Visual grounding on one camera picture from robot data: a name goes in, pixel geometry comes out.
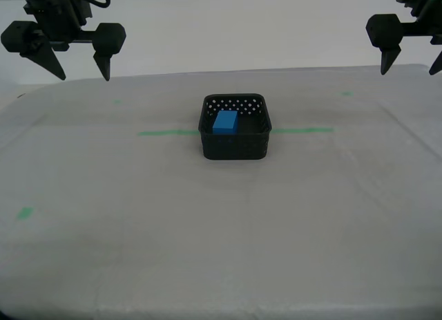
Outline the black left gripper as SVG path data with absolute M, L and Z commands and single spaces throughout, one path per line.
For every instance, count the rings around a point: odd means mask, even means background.
M 60 80 L 66 74 L 54 51 L 67 51 L 73 43 L 90 43 L 81 27 L 92 17 L 90 4 L 83 0 L 27 0 L 23 7 L 33 21 L 13 21 L 1 34 L 9 53 L 18 53 Z M 93 58 L 108 82 L 111 57 L 122 49 L 126 31 L 120 23 L 101 23 L 93 35 Z

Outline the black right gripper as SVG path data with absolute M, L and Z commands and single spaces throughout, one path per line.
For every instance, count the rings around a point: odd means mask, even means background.
M 381 74 L 391 68 L 401 52 L 400 42 L 405 37 L 431 37 L 432 45 L 441 45 L 441 0 L 401 0 L 416 18 L 413 23 L 401 23 L 396 14 L 371 16 L 366 31 L 373 47 L 381 51 Z M 442 71 L 442 52 L 429 69 L 430 75 Z

